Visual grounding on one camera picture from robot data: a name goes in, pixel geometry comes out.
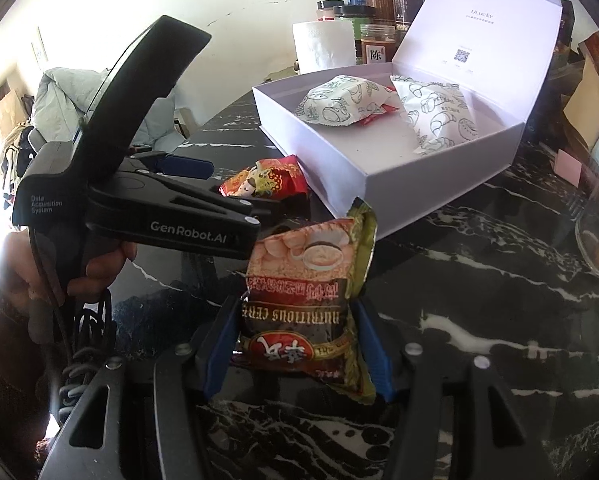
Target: nutritious cereal packet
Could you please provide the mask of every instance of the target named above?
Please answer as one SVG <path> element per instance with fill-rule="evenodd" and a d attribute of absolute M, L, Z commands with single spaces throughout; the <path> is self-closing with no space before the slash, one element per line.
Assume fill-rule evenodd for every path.
<path fill-rule="evenodd" d="M 349 301 L 366 280 L 376 231 L 373 211 L 358 198 L 346 218 L 256 243 L 242 306 L 245 364 L 304 372 L 359 402 L 374 401 Z"/>
<path fill-rule="evenodd" d="M 220 186 L 224 196 L 244 196 L 282 200 L 308 194 L 308 184 L 295 155 L 263 158 L 252 168 L 240 171 Z"/>
<path fill-rule="evenodd" d="M 403 116 L 417 133 L 415 153 L 435 153 L 478 137 L 459 85 L 422 83 L 399 75 L 390 78 L 404 106 Z"/>
<path fill-rule="evenodd" d="M 295 110 L 305 123 L 349 126 L 399 110 L 397 92 L 349 75 L 338 75 L 308 92 Z"/>

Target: black jar lid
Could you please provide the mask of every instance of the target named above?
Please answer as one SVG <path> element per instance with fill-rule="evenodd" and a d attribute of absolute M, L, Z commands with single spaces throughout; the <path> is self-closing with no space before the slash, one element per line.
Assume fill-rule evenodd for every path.
<path fill-rule="evenodd" d="M 375 16 L 375 7 L 369 5 L 342 5 L 333 7 L 333 12 L 336 16 L 372 18 Z"/>
<path fill-rule="evenodd" d="M 343 0 L 321 0 L 320 2 L 317 2 L 317 8 L 319 10 L 330 9 L 335 6 L 342 6 L 342 5 L 343 5 Z"/>

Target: blue gripper pad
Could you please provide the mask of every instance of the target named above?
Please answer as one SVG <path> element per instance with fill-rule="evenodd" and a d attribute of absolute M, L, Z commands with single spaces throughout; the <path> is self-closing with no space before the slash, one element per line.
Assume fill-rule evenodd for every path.
<path fill-rule="evenodd" d="M 169 176 L 185 176 L 189 178 L 210 178 L 215 171 L 213 163 L 208 160 L 189 158 L 187 156 L 166 155 L 156 165 L 156 171 Z"/>
<path fill-rule="evenodd" d="M 203 393 L 207 400 L 222 389 L 240 335 L 241 305 L 240 298 L 234 296 L 224 302 L 196 356 L 196 359 L 206 360 L 206 363 L 200 362 L 196 365 L 201 365 L 206 372 Z"/>
<path fill-rule="evenodd" d="M 372 306 L 367 310 L 360 300 L 351 302 L 351 310 L 357 323 L 359 349 L 375 389 L 387 402 L 392 402 L 396 393 L 393 386 L 393 360 L 388 355 L 378 333 L 379 324 L 383 321 Z"/>

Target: pink sticky note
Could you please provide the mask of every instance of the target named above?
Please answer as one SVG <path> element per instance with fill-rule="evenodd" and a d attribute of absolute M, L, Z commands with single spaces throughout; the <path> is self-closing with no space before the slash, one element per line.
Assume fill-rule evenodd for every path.
<path fill-rule="evenodd" d="M 582 163 L 568 155 L 564 150 L 559 150 L 555 157 L 553 171 L 573 186 L 579 186 L 580 174 L 582 173 Z"/>

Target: jar lid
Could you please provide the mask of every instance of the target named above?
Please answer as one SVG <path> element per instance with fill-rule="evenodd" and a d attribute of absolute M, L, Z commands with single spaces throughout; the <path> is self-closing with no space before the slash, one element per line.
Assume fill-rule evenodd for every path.
<path fill-rule="evenodd" d="M 321 0 L 321 1 L 317 2 L 317 8 L 319 10 L 330 9 L 331 7 L 342 6 L 342 5 L 343 5 L 343 0 Z"/>
<path fill-rule="evenodd" d="M 380 25 L 378 23 L 362 23 L 359 26 L 359 30 L 362 33 L 366 32 L 370 35 L 386 34 L 387 36 L 392 36 L 395 34 L 395 27 L 392 25 Z"/>
<path fill-rule="evenodd" d="M 361 16 L 372 18 L 375 16 L 375 7 L 369 5 L 342 5 L 333 7 L 336 16 Z"/>

